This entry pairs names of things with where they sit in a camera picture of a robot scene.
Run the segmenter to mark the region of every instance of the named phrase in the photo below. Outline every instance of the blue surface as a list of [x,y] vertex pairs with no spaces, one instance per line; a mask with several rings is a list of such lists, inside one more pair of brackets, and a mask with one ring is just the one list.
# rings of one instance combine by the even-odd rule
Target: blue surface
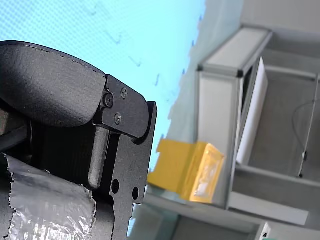
[[0,5],[0,41],[63,51],[156,101],[153,169],[197,41],[205,0],[0,0]]

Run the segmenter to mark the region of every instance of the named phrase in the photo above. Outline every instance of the silver tape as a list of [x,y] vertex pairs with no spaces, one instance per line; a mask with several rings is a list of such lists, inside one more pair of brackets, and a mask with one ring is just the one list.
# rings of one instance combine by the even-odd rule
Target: silver tape
[[15,210],[7,240],[88,240],[95,223],[91,192],[6,156]]

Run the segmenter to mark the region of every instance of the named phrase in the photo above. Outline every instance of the black foam pad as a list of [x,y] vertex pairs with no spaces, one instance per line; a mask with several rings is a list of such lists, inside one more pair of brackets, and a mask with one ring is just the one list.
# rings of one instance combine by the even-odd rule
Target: black foam pad
[[102,71],[71,55],[27,42],[0,42],[0,99],[42,124],[88,123],[105,83]]

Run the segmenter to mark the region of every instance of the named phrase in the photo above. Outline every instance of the yellow cardboard box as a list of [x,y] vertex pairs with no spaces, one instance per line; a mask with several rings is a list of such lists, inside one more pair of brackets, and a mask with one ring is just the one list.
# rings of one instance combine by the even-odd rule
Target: yellow cardboard box
[[224,155],[213,145],[162,139],[157,151],[160,156],[148,183],[171,192],[182,199],[211,203],[218,183]]

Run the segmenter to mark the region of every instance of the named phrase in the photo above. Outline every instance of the black metal bracket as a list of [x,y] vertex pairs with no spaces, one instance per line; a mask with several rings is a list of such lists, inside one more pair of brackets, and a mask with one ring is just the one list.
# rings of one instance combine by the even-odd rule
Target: black metal bracket
[[32,122],[27,150],[19,155],[93,190],[113,209],[112,239],[126,239],[133,204],[144,199],[156,103],[90,64],[44,46],[0,42],[2,63],[0,99]]

